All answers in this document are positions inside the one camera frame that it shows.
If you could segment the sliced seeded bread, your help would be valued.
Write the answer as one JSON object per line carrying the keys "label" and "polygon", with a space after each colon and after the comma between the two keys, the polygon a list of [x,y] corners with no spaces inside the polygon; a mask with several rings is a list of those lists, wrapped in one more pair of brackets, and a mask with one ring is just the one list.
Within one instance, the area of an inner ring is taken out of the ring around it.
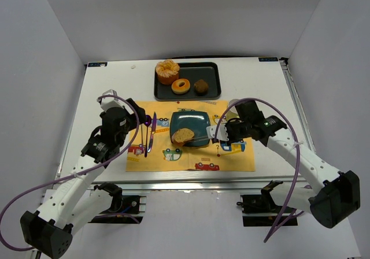
{"label": "sliced seeded bread", "polygon": [[174,144],[183,145],[195,137],[195,133],[188,128],[177,130],[171,137]]}

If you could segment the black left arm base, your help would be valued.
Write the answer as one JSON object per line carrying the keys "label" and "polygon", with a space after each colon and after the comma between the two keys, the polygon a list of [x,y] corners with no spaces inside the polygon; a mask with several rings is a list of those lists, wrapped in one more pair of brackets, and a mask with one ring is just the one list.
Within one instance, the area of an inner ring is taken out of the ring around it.
{"label": "black left arm base", "polygon": [[109,208],[95,216],[90,223],[94,224],[140,224],[145,212],[145,197],[123,194],[115,184],[95,185],[94,190],[106,191],[112,197]]}

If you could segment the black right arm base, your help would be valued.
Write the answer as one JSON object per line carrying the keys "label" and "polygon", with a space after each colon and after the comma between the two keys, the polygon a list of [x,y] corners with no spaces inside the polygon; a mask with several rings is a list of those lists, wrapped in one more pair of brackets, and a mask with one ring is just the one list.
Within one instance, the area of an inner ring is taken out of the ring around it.
{"label": "black right arm base", "polygon": [[238,183],[240,186],[240,198],[236,201],[236,207],[242,212],[243,226],[251,227],[270,227],[281,206],[271,205],[269,201],[262,196],[261,183]]}

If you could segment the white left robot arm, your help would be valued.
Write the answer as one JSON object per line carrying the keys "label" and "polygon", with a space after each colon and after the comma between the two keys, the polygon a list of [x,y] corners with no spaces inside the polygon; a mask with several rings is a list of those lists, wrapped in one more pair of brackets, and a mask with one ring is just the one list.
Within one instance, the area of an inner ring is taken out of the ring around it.
{"label": "white left robot arm", "polygon": [[145,110],[131,98],[112,95],[98,98],[102,124],[92,132],[73,169],[52,196],[33,213],[21,219],[25,241],[50,258],[61,258],[75,233],[104,211],[115,214],[122,207],[122,189],[104,182],[83,199],[91,183],[126,149],[125,138],[146,121]]}

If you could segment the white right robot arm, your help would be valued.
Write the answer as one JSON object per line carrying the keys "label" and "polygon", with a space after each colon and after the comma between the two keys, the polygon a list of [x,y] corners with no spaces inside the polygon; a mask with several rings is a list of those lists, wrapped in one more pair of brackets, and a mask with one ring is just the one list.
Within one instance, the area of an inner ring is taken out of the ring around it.
{"label": "white right robot arm", "polygon": [[280,155],[301,175],[309,188],[293,183],[271,181],[261,189],[269,207],[290,207],[310,213],[322,226],[333,228],[360,208],[360,179],[353,171],[342,172],[326,163],[305,145],[282,112],[265,117],[257,98],[244,98],[232,104],[238,118],[225,124],[228,143],[252,138]]}

